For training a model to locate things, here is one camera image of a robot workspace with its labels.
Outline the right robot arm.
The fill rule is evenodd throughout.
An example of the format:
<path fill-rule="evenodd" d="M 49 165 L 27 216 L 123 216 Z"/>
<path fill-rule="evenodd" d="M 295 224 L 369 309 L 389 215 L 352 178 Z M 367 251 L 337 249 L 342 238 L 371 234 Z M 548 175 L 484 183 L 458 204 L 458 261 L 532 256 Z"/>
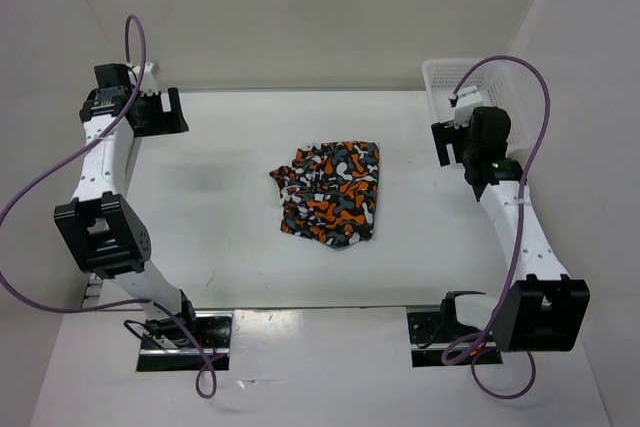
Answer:
<path fill-rule="evenodd" d="M 503 352 L 573 349 L 589 301 L 582 279 L 570 276 L 546 238 L 534 210 L 528 167 L 508 157 L 509 114 L 493 106 L 462 107 L 432 133 L 439 162 L 456 162 L 495 229 L 507 262 L 500 295 L 455 296 L 438 317 L 440 332 L 460 340 L 488 330 Z"/>

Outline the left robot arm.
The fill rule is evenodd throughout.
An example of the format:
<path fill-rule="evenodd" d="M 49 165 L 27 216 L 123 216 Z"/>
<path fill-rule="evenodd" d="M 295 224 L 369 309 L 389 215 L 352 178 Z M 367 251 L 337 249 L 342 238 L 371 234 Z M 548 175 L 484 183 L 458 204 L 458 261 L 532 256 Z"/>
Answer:
<path fill-rule="evenodd" d="M 126 199 L 142 138 L 189 129 L 177 89 L 168 89 L 170 108 L 163 108 L 156 71 L 153 62 L 95 67 L 98 86 L 79 112 L 90 150 L 54 222 L 81 271 L 143 300 L 152 338 L 189 347 L 200 332 L 193 306 L 152 262 L 148 229 Z"/>

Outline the orange camouflage shorts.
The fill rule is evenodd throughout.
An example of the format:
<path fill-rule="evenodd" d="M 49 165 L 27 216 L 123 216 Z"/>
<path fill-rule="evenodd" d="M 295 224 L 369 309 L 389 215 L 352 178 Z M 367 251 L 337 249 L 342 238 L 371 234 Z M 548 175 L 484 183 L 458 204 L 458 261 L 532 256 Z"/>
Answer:
<path fill-rule="evenodd" d="M 377 143 L 302 147 L 269 177 L 279 191 L 282 232 L 336 250 L 372 239 L 380 183 Z"/>

